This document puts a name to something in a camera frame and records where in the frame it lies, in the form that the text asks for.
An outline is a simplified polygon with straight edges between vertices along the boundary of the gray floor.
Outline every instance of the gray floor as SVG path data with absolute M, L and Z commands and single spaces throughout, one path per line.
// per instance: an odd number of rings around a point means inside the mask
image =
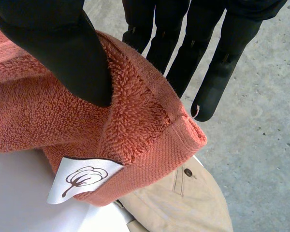
M 121 39 L 127 28 L 121 0 L 87 0 L 85 10 L 96 29 Z M 182 98 L 187 110 L 221 24 Z M 234 231 L 290 232 L 290 0 L 276 18 L 262 24 L 214 117 L 200 126 L 208 145 L 197 156 L 227 199 Z

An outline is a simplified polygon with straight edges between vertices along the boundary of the towel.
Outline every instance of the towel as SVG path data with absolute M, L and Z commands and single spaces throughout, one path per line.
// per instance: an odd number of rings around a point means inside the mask
M 0 32 L 0 152 L 42 149 L 54 173 L 64 156 L 124 165 L 96 191 L 75 196 L 104 206 L 175 170 L 206 136 L 161 73 L 131 47 L 97 33 L 113 78 L 109 108 L 71 94 Z

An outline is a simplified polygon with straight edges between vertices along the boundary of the towel label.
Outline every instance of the towel label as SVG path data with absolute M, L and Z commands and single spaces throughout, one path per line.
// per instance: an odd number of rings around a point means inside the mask
M 63 157 L 47 203 L 59 204 L 82 192 L 94 192 L 123 165 L 109 159 Z

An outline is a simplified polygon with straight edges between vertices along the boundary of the khaki fabric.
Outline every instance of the khaki fabric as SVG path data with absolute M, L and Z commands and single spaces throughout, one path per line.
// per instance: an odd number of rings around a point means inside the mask
M 131 221 L 127 224 L 130 232 L 148 232 L 148 230 L 141 225 L 137 220 Z
M 194 157 L 160 181 L 119 200 L 149 232 L 233 231 L 218 184 Z M 129 229 L 144 231 L 136 222 Z

